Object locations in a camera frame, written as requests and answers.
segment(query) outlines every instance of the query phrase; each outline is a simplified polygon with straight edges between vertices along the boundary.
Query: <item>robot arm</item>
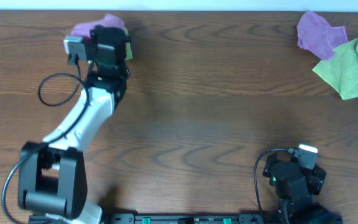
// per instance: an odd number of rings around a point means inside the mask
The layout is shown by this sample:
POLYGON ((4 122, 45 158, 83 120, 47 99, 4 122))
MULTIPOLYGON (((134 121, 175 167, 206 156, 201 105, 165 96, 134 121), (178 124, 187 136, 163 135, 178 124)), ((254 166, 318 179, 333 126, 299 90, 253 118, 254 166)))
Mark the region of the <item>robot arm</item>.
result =
POLYGON ((64 220, 65 223, 99 223, 102 210, 87 201, 87 184, 83 156, 100 126, 113 113, 126 90, 129 70, 125 63, 125 32, 116 27, 96 26, 90 40, 66 36, 64 45, 69 54, 68 63, 79 60, 92 61, 80 99, 67 117, 43 143, 27 142, 21 157, 31 154, 19 169, 18 202, 20 208, 43 213, 46 217, 64 220), (80 120, 68 133, 67 129, 79 117, 80 120), (52 139, 64 137, 50 144, 52 139), (42 150, 33 151, 42 146, 42 150), (43 169, 59 170, 59 176, 42 175, 43 169))

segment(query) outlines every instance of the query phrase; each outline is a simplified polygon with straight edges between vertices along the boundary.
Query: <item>purple cloth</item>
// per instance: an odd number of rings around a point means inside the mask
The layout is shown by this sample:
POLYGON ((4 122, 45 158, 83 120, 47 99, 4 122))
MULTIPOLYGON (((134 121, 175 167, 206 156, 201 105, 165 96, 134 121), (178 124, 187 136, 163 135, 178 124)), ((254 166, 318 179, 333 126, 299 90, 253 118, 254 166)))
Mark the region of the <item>purple cloth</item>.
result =
POLYGON ((312 11, 303 14, 296 29, 298 46, 310 50, 321 60, 333 58, 333 49, 348 42, 345 27, 331 27, 323 17, 312 11))
POLYGON ((106 14, 101 20, 77 24, 76 26, 74 26, 70 35, 78 35, 86 39, 90 39, 91 30, 94 29, 94 27, 97 25, 102 25, 104 27, 117 27, 125 31, 124 22, 120 20, 120 18, 118 18, 117 16, 106 14))

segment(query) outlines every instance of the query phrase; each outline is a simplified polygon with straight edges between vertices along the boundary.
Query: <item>rag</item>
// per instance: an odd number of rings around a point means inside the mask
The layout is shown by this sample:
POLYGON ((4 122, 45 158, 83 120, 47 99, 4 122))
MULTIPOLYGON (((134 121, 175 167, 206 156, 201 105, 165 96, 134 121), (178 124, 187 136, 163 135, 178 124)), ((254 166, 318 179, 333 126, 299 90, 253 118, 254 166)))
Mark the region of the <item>rag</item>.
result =
POLYGON ((302 15, 296 29, 298 46, 311 51, 321 60, 333 58, 333 48, 348 42, 345 27, 331 27, 323 17, 312 11, 302 15))
POLYGON ((91 30, 93 30, 94 27, 97 25, 102 25, 104 27, 117 27, 125 31, 124 22, 120 18, 111 14, 106 14, 103 19, 100 19, 98 21, 77 24, 76 26, 74 26, 70 35, 78 35, 90 39, 91 30))
POLYGON ((343 100, 358 97, 358 38, 334 49, 331 60, 320 61, 313 69, 343 100))

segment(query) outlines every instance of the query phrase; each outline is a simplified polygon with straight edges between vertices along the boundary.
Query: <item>green connector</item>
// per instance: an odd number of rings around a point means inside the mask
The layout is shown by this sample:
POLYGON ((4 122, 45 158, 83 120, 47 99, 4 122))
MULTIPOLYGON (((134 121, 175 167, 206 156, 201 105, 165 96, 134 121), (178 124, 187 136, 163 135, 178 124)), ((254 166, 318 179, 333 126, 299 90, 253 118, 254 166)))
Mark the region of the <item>green connector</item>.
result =
POLYGON ((224 218, 223 224, 231 224, 231 218, 224 218))
POLYGON ((142 219, 142 224, 151 224, 152 223, 152 219, 151 218, 143 218, 142 219))

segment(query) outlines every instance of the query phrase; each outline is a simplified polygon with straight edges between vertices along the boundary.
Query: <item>yellow-green cloth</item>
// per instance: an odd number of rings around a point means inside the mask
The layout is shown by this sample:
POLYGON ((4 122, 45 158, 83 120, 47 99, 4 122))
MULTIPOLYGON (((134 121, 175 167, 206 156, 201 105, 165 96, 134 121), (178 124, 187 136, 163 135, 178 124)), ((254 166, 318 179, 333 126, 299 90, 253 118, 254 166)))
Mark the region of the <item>yellow-green cloth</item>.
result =
POLYGON ((320 61, 313 69, 330 84, 342 100, 358 97, 358 38, 334 48, 331 60, 320 61))
MULTIPOLYGON (((125 27, 125 35, 128 35, 128 30, 125 27)), ((130 60, 133 58, 132 56, 132 50, 131 50, 131 44, 129 42, 126 42, 126 50, 127 50, 127 57, 125 58, 126 60, 130 60)))

